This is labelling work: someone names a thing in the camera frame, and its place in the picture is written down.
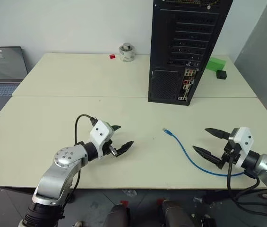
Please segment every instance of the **white tape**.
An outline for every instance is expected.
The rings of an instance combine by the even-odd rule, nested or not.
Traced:
[[[119,47],[120,59],[122,61],[133,61],[135,58],[134,46],[130,43],[124,43]]]

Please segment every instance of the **cable connector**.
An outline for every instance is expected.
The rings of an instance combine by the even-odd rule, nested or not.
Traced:
[[[163,128],[163,131],[167,133],[169,136],[173,136],[172,132],[170,132],[168,129]]]
[[[256,178],[258,177],[258,174],[255,173],[254,171],[250,170],[250,169],[245,169],[245,170],[243,171],[243,173],[244,173],[246,176],[248,176],[248,177],[250,177],[250,178],[253,178],[253,179],[256,179]]]
[[[91,121],[92,126],[95,126],[95,124],[97,123],[97,119],[95,117],[91,117],[90,121]]]
[[[80,142],[78,142],[78,143],[76,143],[75,145],[85,145],[85,143],[83,142],[83,141],[80,141]]]

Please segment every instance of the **port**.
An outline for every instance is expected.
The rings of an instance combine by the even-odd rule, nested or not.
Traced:
[[[184,82],[183,82],[183,84],[184,85],[191,85],[191,84],[193,84],[193,80],[184,80]]]
[[[184,89],[184,90],[189,90],[190,89],[190,85],[184,85],[184,87],[182,88],[182,89]]]
[[[188,93],[189,93],[189,91],[188,91],[188,90],[186,90],[186,91],[185,91],[185,93],[184,93],[184,98],[187,98],[187,96],[188,96]]]
[[[184,75],[189,76],[189,77],[194,77],[195,74],[197,73],[197,69],[185,69]]]

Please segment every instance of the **computer tower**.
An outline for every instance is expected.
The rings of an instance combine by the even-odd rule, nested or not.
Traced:
[[[232,0],[154,0],[149,102],[189,105]]]

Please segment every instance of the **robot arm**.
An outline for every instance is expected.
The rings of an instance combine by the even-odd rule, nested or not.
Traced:
[[[101,159],[110,153],[117,157],[133,144],[133,141],[130,141],[116,150],[111,145],[111,137],[120,126],[110,126],[109,123],[96,118],[90,120],[94,127],[90,132],[89,142],[79,142],[73,147],[62,148],[54,155],[53,164],[41,178],[19,227],[56,226],[58,221],[64,218],[64,207],[69,199],[75,174],[80,175],[80,169],[87,165],[88,161]]]
[[[244,168],[245,175],[254,179],[258,177],[267,186],[267,155],[260,155],[250,150],[254,140],[249,128],[235,128],[232,133],[217,129],[206,129],[206,131],[228,141],[224,148],[224,154],[219,159],[209,151],[193,146],[197,153],[220,169],[231,159],[237,168]]]

